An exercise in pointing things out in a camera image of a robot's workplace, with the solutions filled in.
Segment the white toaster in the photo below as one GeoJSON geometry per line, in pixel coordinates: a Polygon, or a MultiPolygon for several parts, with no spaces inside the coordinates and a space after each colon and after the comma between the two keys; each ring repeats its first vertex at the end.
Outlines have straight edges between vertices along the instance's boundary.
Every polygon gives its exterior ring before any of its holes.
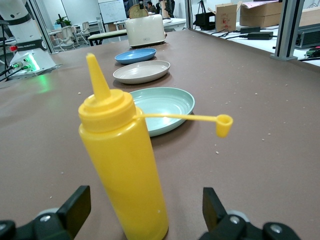
{"type": "Polygon", "coordinates": [[[130,47],[161,44],[166,33],[161,14],[128,19],[125,21],[130,47]]]}

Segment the paper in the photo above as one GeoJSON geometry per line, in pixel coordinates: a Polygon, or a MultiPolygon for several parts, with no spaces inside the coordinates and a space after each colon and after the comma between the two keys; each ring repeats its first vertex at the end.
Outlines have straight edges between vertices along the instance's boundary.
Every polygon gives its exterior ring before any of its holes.
{"type": "Polygon", "coordinates": [[[279,0],[274,0],[274,1],[249,1],[249,2],[244,2],[242,3],[242,6],[245,6],[247,9],[252,9],[264,4],[268,3],[276,3],[279,2],[279,0]]]}

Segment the screw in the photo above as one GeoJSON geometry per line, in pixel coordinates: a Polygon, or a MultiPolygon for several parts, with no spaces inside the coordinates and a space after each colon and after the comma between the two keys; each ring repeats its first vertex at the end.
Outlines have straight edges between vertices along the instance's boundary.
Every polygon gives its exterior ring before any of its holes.
{"type": "Polygon", "coordinates": [[[40,222],[47,222],[47,221],[49,221],[50,218],[51,218],[51,216],[45,215],[45,216],[40,218],[40,222]]]}
{"type": "Polygon", "coordinates": [[[4,223],[4,224],[0,224],[0,231],[3,230],[3,229],[5,229],[6,226],[7,226],[7,225],[6,225],[5,223],[4,223]]]}
{"type": "Polygon", "coordinates": [[[233,224],[238,224],[240,222],[240,219],[236,216],[232,216],[230,217],[230,221],[233,223],[233,224]]]}
{"type": "Polygon", "coordinates": [[[280,234],[282,232],[282,228],[277,224],[272,224],[270,228],[272,231],[274,231],[277,234],[280,234]]]}

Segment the power adapter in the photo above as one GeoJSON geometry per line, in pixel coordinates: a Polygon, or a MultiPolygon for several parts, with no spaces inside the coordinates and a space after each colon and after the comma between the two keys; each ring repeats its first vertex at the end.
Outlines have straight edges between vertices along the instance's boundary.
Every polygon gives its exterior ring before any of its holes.
{"type": "Polygon", "coordinates": [[[242,27],[240,28],[241,34],[249,34],[253,32],[260,32],[261,27],[259,26],[248,26],[248,27],[242,27]]]}
{"type": "Polygon", "coordinates": [[[248,40],[270,40],[274,35],[273,31],[262,31],[262,32],[250,32],[248,33],[248,40]]]}

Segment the open cardboard box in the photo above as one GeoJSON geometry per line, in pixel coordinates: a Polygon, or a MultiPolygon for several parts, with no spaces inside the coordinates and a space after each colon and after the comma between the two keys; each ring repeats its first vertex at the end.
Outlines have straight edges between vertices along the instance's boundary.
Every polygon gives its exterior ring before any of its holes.
{"type": "Polygon", "coordinates": [[[282,2],[268,2],[264,5],[240,8],[240,25],[248,27],[270,27],[278,25],[282,10],[282,2]]]}
{"type": "Polygon", "coordinates": [[[239,10],[242,1],[237,4],[226,3],[215,6],[215,11],[209,8],[209,11],[215,15],[215,30],[217,32],[222,30],[235,31],[237,23],[237,11],[239,10]]]}

